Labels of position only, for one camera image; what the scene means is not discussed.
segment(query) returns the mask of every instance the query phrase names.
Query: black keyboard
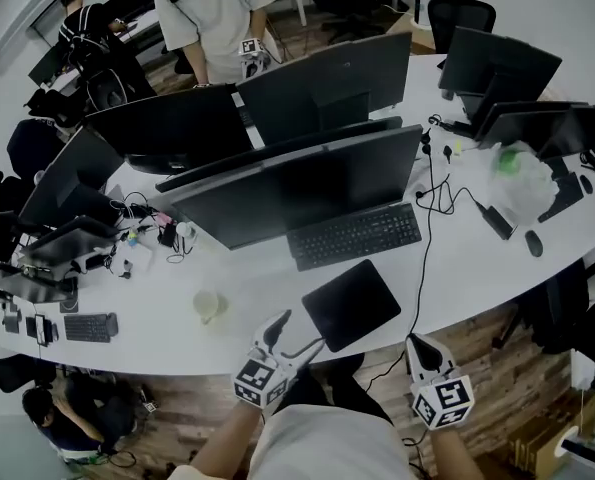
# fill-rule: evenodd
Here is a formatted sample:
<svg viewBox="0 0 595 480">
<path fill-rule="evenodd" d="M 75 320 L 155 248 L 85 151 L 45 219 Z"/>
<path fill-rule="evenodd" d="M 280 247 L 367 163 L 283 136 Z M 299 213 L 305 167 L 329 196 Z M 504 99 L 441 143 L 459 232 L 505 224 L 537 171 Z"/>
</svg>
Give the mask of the black keyboard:
<svg viewBox="0 0 595 480">
<path fill-rule="evenodd" d="M 301 272 L 388 251 L 421 240 L 410 204 L 347 215 L 288 234 Z"/>
<path fill-rule="evenodd" d="M 563 212 L 566 208 L 570 208 L 577 201 L 581 201 L 584 198 L 584 192 L 574 172 L 557 178 L 555 181 L 559 186 L 559 193 L 555 196 L 555 202 L 550 209 L 539 216 L 537 219 L 539 222 L 546 222 L 551 217 Z"/>
<path fill-rule="evenodd" d="M 255 123 L 253 123 L 253 118 L 250 117 L 250 114 L 248 113 L 248 108 L 245 106 L 237 107 L 237 110 L 239 110 L 239 117 L 241 118 L 241 122 L 244 123 L 245 128 L 255 126 Z"/>
<path fill-rule="evenodd" d="M 64 316 L 66 339 L 69 341 L 90 341 L 110 343 L 117 335 L 117 315 L 115 313 L 97 315 Z"/>
</svg>

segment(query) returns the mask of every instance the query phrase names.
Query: curved desk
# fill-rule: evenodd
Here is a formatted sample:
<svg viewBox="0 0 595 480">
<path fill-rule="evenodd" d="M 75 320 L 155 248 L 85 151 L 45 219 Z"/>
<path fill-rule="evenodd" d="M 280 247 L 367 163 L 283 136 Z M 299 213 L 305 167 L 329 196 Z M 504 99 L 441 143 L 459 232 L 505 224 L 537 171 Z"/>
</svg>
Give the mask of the curved desk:
<svg viewBox="0 0 595 480">
<path fill-rule="evenodd" d="M 404 125 L 425 124 L 433 113 L 440 113 L 445 119 L 462 118 L 458 99 L 445 101 L 437 89 L 436 65 L 441 58 L 433 55 L 410 59 L 404 101 L 389 111 L 400 114 Z M 443 179 L 450 172 L 453 194 L 466 186 L 486 205 L 491 152 L 464 151 L 448 165 L 441 151 L 446 143 L 454 146 L 457 138 L 439 129 L 434 129 L 431 137 L 435 178 Z M 464 149 L 473 146 L 469 140 L 462 140 L 462 144 Z M 566 163 L 570 170 L 580 171 L 577 156 L 567 158 Z M 414 201 L 418 181 L 430 186 L 427 167 L 425 158 L 415 163 L 404 200 Z M 595 187 L 595 174 L 588 171 L 584 174 Z M 159 177 L 123 166 L 114 178 L 124 194 L 139 190 L 157 206 L 153 185 Z M 415 313 L 428 241 L 427 213 L 416 206 L 415 213 L 422 242 L 370 257 L 401 305 L 401 314 L 336 355 L 325 348 L 317 361 L 366 352 L 405 339 Z M 433 214 L 431 224 L 433 241 L 416 327 L 420 333 L 452 325 L 502 304 L 552 277 L 594 248 L 595 190 L 565 212 L 532 227 L 544 244 L 541 258 L 529 253 L 524 240 L 526 229 L 518 228 L 509 241 L 502 241 L 466 194 L 459 197 L 454 215 Z M 301 297 L 361 261 L 298 272 L 285 237 L 229 252 L 200 234 L 192 254 L 174 265 L 166 262 L 170 249 L 155 245 L 155 232 L 149 233 L 143 242 L 154 251 L 147 272 L 134 272 L 129 281 L 113 277 L 105 269 L 80 278 L 80 313 L 118 315 L 119 334 L 112 343 L 66 341 L 58 306 L 38 305 L 39 313 L 57 322 L 61 336 L 58 342 L 41 349 L 42 358 L 116 372 L 230 373 L 247 352 L 255 329 L 279 310 L 294 310 L 281 337 L 281 347 L 296 350 L 318 337 Z M 216 289 L 229 301 L 229 309 L 206 326 L 200 323 L 192 306 L 194 294 L 205 288 Z M 20 305 L 25 312 L 34 314 L 32 305 Z M 25 336 L 18 339 L 27 340 Z M 13 341 L 7 338 L 1 343 L 15 349 L 11 347 Z"/>
</svg>

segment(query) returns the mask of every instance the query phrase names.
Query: chair backrest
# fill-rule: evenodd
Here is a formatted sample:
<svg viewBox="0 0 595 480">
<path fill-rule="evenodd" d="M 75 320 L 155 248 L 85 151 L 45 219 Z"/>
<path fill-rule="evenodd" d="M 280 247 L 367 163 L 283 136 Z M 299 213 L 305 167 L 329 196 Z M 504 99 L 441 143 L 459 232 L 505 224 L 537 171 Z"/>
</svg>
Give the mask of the chair backrest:
<svg viewBox="0 0 595 480">
<path fill-rule="evenodd" d="M 431 0 L 428 18 L 433 29 L 435 51 L 448 53 L 456 27 L 492 32 L 497 13 L 479 0 Z"/>
<path fill-rule="evenodd" d="M 100 71 L 87 82 L 88 96 L 97 111 L 128 103 L 126 87 L 112 69 Z"/>
</svg>

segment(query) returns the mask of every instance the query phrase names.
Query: white shirt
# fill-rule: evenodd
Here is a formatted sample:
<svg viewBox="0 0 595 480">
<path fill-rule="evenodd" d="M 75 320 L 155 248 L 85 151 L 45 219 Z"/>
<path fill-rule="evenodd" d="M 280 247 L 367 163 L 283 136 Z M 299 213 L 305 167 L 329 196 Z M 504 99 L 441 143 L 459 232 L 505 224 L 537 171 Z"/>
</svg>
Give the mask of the white shirt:
<svg viewBox="0 0 595 480">
<path fill-rule="evenodd" d="M 250 34 L 250 11 L 275 0 L 155 0 L 155 8 L 168 50 L 201 42 L 210 83 L 242 80 L 239 44 Z M 265 32 L 264 46 L 276 60 L 279 51 Z"/>
<path fill-rule="evenodd" d="M 180 466 L 170 480 L 206 478 L 192 466 Z M 386 420 L 339 407 L 291 405 L 268 420 L 248 478 L 412 480 L 414 476 L 401 439 Z"/>
</svg>

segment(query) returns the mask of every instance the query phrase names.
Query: cable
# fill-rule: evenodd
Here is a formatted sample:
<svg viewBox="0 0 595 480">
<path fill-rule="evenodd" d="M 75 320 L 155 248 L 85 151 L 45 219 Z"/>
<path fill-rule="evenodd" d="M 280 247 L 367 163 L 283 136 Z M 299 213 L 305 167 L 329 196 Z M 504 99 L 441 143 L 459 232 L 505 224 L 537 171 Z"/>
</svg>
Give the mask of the cable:
<svg viewBox="0 0 595 480">
<path fill-rule="evenodd" d="M 424 480 L 432 480 L 432 477 L 426 472 L 426 470 L 423 467 L 418 466 L 417 464 L 413 464 L 412 462 L 409 462 L 408 464 L 414 467 L 417 471 L 419 471 L 422 474 Z"/>
<path fill-rule="evenodd" d="M 432 156 L 430 155 L 430 151 L 428 153 L 428 159 L 430 161 L 430 186 L 434 187 L 435 186 L 435 178 L 433 175 L 433 159 Z M 435 191 L 434 190 L 430 190 L 430 192 L 432 192 L 433 194 L 433 198 L 432 198 L 432 202 L 430 203 L 430 208 L 433 207 L 433 205 L 435 204 Z M 411 325 L 408 334 L 406 335 L 406 338 L 404 339 L 404 350 L 402 351 L 401 355 L 397 358 L 397 360 L 390 365 L 390 368 L 388 368 L 388 370 L 384 373 L 380 373 L 379 375 L 376 375 L 375 377 L 373 377 L 372 379 L 370 379 L 370 382 L 368 383 L 368 388 L 366 388 L 366 393 L 368 393 L 368 391 L 370 391 L 370 388 L 373 385 L 373 382 L 375 382 L 377 379 L 381 378 L 381 377 L 385 377 L 386 375 L 388 375 L 393 368 L 395 368 L 395 366 L 397 366 L 397 364 L 404 358 L 404 355 L 406 355 L 406 342 L 408 341 L 408 338 L 410 338 L 410 335 L 413 333 L 413 331 L 415 330 L 415 326 L 417 325 L 417 321 L 419 320 L 419 310 L 421 307 L 421 291 L 424 287 L 424 281 L 426 280 L 426 263 L 428 261 L 428 251 L 430 251 L 430 245 L 432 244 L 433 241 L 433 233 L 432 233 L 432 229 L 430 227 L 430 216 L 432 215 L 432 211 L 429 209 L 428 210 L 428 244 L 426 245 L 426 252 L 424 253 L 424 260 L 422 262 L 422 267 L 421 267 L 421 282 L 419 283 L 419 289 L 417 290 L 417 307 L 415 309 L 415 319 L 413 320 L 413 324 Z"/>
</svg>

